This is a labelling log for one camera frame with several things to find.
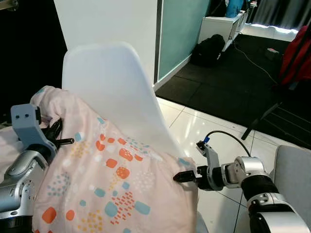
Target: electrical cord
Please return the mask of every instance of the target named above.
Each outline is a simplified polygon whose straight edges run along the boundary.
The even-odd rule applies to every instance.
[[[225,132],[225,131],[214,130],[214,131],[209,132],[209,133],[206,135],[206,137],[205,137],[205,139],[204,139],[204,142],[207,142],[207,141],[208,141],[208,138],[209,138],[208,136],[210,136],[212,133],[224,133],[224,134],[229,135],[230,137],[233,137],[233,138],[244,148],[244,150],[246,151],[247,155],[248,155],[249,157],[251,157],[251,153],[248,151],[248,149],[246,148],[246,146],[245,146],[237,137],[235,137],[235,136],[233,136],[232,134],[227,133],[227,132]]]
[[[258,68],[262,69],[264,72],[266,72],[267,75],[269,76],[269,78],[270,78],[274,83],[278,84],[264,68],[258,66],[256,63],[254,63],[251,59],[248,58],[248,56],[246,55],[245,52],[243,52],[242,50],[239,50],[239,49],[236,47],[236,45],[235,45],[235,41],[233,41],[233,44],[234,44],[234,48],[235,48],[237,51],[243,53],[244,56],[247,58],[248,61],[250,61],[253,65],[257,66]]]

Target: white chair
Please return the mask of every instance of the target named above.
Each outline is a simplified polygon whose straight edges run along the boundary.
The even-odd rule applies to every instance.
[[[185,156],[166,127],[139,57],[129,45],[88,45],[68,51],[62,88],[78,95],[127,136],[157,151]]]

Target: white cabinet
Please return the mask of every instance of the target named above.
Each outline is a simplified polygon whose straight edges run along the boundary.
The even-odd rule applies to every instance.
[[[204,17],[202,20],[198,43],[207,38],[211,38],[214,34],[219,34],[224,38],[225,51],[232,41],[237,37],[243,29],[247,19],[248,11],[239,13],[234,18],[227,17]]]

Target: black chair leg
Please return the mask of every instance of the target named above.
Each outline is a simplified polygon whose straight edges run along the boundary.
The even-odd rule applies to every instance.
[[[261,122],[262,119],[264,119],[267,115],[269,115],[271,112],[273,112],[273,110],[275,110],[278,106],[280,106],[282,104],[282,102],[277,102],[276,104],[274,104],[272,107],[270,107],[267,111],[265,111],[260,117],[258,117],[257,119],[255,119],[250,126],[248,126],[248,128],[246,129],[246,131],[244,132],[243,136],[242,136],[242,140],[245,140],[247,138],[247,136],[249,135],[249,133],[255,129],[257,127],[257,125],[259,124],[259,122]]]

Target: white wall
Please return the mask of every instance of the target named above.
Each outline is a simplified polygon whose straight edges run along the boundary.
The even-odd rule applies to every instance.
[[[68,50],[125,41],[154,81],[156,0],[54,0]]]

